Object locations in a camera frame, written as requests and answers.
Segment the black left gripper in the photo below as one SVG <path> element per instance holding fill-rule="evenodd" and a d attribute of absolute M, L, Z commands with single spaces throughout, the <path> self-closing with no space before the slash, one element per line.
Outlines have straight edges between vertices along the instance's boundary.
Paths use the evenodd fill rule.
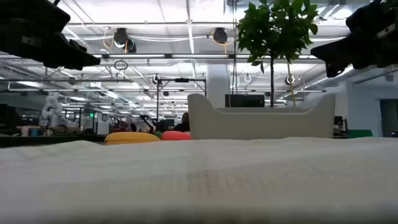
<path fill-rule="evenodd" d="M 84 45 L 68 41 L 61 31 L 35 34 L 0 30 L 0 51 L 43 62 L 49 68 L 82 70 L 101 62 Z"/>

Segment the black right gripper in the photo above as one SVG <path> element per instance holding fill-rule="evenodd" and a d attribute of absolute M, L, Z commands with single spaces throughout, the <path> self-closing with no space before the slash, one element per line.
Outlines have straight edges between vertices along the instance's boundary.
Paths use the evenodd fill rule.
<path fill-rule="evenodd" d="M 326 76 L 334 78 L 369 65 L 377 68 L 398 64 L 398 27 L 349 26 L 341 40 L 313 48 L 312 56 L 325 62 Z"/>

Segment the yellow toy banana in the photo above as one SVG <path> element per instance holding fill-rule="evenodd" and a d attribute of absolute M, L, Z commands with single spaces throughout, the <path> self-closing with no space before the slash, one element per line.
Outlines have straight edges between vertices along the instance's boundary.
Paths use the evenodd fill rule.
<path fill-rule="evenodd" d="M 161 139 L 153 134 L 138 133 L 138 132 L 111 133 L 107 135 L 104 140 L 106 145 L 137 144 L 137 143 L 157 142 L 157 141 L 161 141 Z"/>

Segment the orange toy carrot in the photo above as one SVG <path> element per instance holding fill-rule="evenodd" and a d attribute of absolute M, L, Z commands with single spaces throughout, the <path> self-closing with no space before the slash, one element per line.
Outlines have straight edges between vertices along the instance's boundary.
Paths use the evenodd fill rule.
<path fill-rule="evenodd" d="M 157 131 L 154 134 L 163 141 L 191 140 L 191 136 L 189 133 L 184 133 L 180 131 L 165 131 L 164 133 Z"/>

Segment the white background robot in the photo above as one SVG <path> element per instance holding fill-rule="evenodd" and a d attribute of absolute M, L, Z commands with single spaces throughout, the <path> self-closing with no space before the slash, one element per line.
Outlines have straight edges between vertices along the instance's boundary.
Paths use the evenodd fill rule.
<path fill-rule="evenodd" d="M 67 120 L 62 114 L 63 107 L 62 103 L 58 101 L 59 96 L 58 92 L 50 92 L 47 95 L 40 115 L 40 126 L 48 128 L 57 126 L 77 127 L 76 122 Z"/>

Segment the green leafy potted tree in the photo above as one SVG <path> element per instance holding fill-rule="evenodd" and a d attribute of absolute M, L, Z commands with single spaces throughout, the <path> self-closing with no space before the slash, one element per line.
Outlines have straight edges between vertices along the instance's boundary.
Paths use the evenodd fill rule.
<path fill-rule="evenodd" d="M 247 62 L 265 72 L 265 59 L 269 58 L 270 106 L 274 107 L 274 64 L 278 58 L 292 63 L 302 50 L 313 42 L 310 34 L 318 33 L 315 18 L 317 5 L 310 0 L 260 0 L 256 6 L 249 3 L 244 17 L 237 23 L 238 50 L 247 50 Z"/>

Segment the green board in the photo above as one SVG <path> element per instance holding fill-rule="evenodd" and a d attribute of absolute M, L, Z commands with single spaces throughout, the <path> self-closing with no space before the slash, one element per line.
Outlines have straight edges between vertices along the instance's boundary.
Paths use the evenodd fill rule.
<path fill-rule="evenodd" d="M 348 130 L 348 139 L 373 137 L 370 129 L 350 129 Z"/>

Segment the black monitor screen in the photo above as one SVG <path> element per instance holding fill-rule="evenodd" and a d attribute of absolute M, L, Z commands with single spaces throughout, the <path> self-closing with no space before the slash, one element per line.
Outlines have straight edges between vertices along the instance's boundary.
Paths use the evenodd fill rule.
<path fill-rule="evenodd" d="M 265 106 L 264 95 L 225 95 L 225 107 L 227 108 L 263 108 Z"/>

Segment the white building pillar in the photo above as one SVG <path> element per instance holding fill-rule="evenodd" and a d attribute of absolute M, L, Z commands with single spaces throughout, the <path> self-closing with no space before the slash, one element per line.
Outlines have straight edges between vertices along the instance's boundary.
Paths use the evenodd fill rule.
<path fill-rule="evenodd" d="M 225 106 L 225 95 L 230 93 L 230 71 L 227 64 L 208 64 L 206 97 L 214 108 Z"/>

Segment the person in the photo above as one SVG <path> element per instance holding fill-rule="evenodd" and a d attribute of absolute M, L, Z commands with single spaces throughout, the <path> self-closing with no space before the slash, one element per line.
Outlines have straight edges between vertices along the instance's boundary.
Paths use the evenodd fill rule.
<path fill-rule="evenodd" d="M 180 131 L 180 132 L 189 132 L 190 131 L 190 124 L 189 124 L 189 115 L 188 112 L 184 113 L 182 115 L 182 122 L 178 125 L 176 125 L 173 128 L 174 131 Z"/>

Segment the white checked cloth towel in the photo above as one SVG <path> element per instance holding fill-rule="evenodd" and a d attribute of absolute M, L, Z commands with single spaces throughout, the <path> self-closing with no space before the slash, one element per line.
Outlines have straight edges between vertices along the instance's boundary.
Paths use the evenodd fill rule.
<path fill-rule="evenodd" d="M 0 224 L 398 224 L 398 139 L 0 149 Z"/>

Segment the black table edge rail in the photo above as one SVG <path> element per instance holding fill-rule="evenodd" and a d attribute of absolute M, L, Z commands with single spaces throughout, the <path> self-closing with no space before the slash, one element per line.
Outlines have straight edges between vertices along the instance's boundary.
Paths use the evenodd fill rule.
<path fill-rule="evenodd" d="M 104 142 L 105 136 L 28 136 L 0 137 L 0 148 L 39 146 L 73 141 Z"/>

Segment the black metal stand frame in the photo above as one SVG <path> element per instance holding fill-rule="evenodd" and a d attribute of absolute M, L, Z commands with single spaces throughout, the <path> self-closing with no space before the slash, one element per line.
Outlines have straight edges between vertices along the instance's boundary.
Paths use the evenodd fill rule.
<path fill-rule="evenodd" d="M 207 84 L 206 84 L 206 80 L 205 79 L 197 79 L 197 78 L 158 78 L 157 79 L 157 83 L 156 83 L 156 121 L 159 121 L 159 93 L 161 91 L 160 89 L 160 82 L 165 82 L 162 85 L 163 89 L 164 87 L 166 87 L 170 82 L 175 82 L 175 83 L 188 83 L 188 82 L 193 82 L 194 84 L 196 84 L 205 94 L 205 96 L 207 96 Z M 198 82 L 203 82 L 204 87 L 202 87 L 201 85 L 198 84 Z"/>

